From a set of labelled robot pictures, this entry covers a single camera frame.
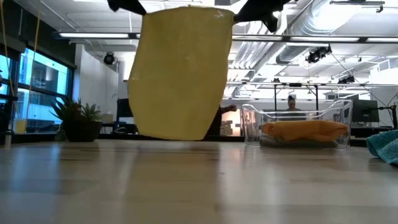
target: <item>potted plant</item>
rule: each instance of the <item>potted plant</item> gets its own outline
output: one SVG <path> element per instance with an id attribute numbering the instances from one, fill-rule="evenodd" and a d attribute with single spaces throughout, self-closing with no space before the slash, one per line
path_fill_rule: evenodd
<path id="1" fill-rule="evenodd" d="M 59 101 L 52 103 L 55 111 L 54 116 L 62 120 L 61 128 L 67 139 L 71 142 L 92 142 L 101 132 L 102 122 L 100 111 L 95 110 L 95 104 L 89 106 L 73 102 L 71 99 L 63 99 L 64 104 Z"/>

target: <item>orange towel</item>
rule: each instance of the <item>orange towel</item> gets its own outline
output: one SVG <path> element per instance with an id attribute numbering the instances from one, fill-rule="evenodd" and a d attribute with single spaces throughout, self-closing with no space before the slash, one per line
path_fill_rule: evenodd
<path id="1" fill-rule="evenodd" d="M 319 142 L 333 141 L 348 132 L 348 126 L 334 121 L 276 121 L 267 123 L 262 132 L 276 139 L 294 141 L 309 139 Z"/>

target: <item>computer monitor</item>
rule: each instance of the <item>computer monitor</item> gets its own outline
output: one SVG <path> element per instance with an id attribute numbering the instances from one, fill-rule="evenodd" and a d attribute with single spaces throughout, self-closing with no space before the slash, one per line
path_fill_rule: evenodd
<path id="1" fill-rule="evenodd" d="M 352 122 L 380 122 L 376 100 L 354 100 Z"/>

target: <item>green leaves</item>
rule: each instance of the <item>green leaves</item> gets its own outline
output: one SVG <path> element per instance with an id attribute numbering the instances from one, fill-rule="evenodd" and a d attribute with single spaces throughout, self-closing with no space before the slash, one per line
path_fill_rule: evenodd
<path id="1" fill-rule="evenodd" d="M 69 98 L 62 99 L 62 102 L 55 100 L 55 103 L 51 103 L 51 107 L 54 109 L 55 114 L 51 111 L 50 113 L 55 117 L 61 119 L 62 121 L 69 120 L 86 120 L 86 121 L 99 121 L 101 120 L 101 112 L 96 111 L 96 105 L 93 104 L 89 106 L 86 103 L 86 106 L 81 105 L 81 100 L 78 100 L 78 103 L 73 102 L 73 100 Z"/>

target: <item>plant pot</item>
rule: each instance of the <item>plant pot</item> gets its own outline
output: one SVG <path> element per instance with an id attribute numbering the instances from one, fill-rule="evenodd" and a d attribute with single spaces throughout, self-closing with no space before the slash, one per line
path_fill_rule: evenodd
<path id="1" fill-rule="evenodd" d="M 100 121 L 64 121 L 62 127 L 70 142 L 92 142 L 101 132 Z"/>

